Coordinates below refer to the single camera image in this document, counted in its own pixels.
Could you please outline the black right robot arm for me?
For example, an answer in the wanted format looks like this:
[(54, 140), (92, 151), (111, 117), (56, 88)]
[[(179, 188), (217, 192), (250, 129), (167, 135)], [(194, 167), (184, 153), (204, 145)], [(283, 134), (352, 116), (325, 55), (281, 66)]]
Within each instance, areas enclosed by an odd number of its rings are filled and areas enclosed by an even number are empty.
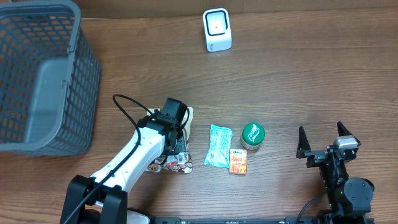
[[(356, 158), (361, 142), (342, 122), (337, 122), (337, 128), (333, 144), (324, 151), (312, 151), (304, 128), (299, 127), (296, 157), (306, 158), (308, 168), (319, 168), (325, 191), (301, 209), (295, 223), (374, 223), (366, 218), (371, 211), (374, 184), (368, 179), (351, 178), (346, 171), (346, 163)], [(304, 218), (306, 209), (325, 195), (330, 208), (320, 210), (316, 217)]]

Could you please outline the orange Kleenex tissue pack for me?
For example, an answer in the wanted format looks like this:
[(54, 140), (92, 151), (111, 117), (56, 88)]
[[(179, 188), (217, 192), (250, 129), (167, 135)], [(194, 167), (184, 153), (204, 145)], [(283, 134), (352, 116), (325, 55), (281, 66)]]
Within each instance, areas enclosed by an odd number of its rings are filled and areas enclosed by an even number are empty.
[(229, 173), (237, 175), (247, 174), (247, 150), (231, 149), (229, 156)]

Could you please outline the beige Pantree snack pouch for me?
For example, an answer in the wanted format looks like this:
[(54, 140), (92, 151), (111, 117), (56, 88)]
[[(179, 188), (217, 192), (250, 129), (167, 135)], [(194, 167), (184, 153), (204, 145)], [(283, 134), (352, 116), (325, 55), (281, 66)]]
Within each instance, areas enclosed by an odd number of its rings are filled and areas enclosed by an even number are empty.
[(190, 174), (192, 172), (192, 158), (188, 151), (192, 120), (193, 108), (188, 107), (183, 118), (183, 124), (185, 124), (185, 126), (182, 132), (177, 136), (175, 147), (170, 152), (164, 152), (160, 157), (156, 158), (151, 165), (147, 166), (147, 172), (160, 172), (161, 170), (169, 170), (183, 174)]

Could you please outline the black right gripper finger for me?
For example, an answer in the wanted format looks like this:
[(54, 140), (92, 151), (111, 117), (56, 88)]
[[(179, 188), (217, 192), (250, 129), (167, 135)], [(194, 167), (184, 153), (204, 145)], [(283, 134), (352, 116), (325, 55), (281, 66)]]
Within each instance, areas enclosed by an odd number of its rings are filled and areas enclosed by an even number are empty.
[(311, 147), (307, 139), (307, 135), (303, 126), (299, 127), (299, 137), (298, 137), (298, 146), (297, 146), (297, 153), (305, 153), (310, 152)]
[(341, 121), (337, 122), (337, 129), (338, 129), (339, 137), (352, 136), (353, 138), (355, 138), (358, 145), (359, 146), (361, 145), (361, 141), (356, 136), (354, 136), (350, 131), (348, 131), (347, 128), (343, 125), (343, 123)]

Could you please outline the green lidded jar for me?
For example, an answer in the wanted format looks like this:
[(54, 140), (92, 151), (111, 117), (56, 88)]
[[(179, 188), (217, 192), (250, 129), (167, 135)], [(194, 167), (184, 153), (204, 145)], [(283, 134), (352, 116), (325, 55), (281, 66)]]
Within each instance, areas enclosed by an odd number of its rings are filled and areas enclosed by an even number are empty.
[(241, 144), (245, 149), (257, 150), (266, 136), (265, 129), (259, 123), (245, 125), (241, 134)]

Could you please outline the teal wet wipes pack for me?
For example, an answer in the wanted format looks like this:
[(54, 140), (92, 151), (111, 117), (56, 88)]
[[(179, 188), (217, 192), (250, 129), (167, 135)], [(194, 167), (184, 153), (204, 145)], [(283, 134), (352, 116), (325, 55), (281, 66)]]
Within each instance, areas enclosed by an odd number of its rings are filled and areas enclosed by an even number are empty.
[(209, 150), (204, 165), (229, 169), (229, 155), (234, 133), (232, 129), (211, 125)]

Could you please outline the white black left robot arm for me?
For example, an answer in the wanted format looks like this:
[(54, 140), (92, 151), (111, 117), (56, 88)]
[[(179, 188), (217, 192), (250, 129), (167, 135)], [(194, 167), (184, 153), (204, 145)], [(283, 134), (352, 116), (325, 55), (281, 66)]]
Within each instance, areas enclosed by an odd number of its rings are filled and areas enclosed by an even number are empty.
[(148, 166), (175, 149), (188, 117), (186, 104), (168, 98), (162, 110), (134, 122), (132, 138), (108, 164), (91, 177), (71, 180), (61, 223), (155, 223), (127, 207), (128, 194)]

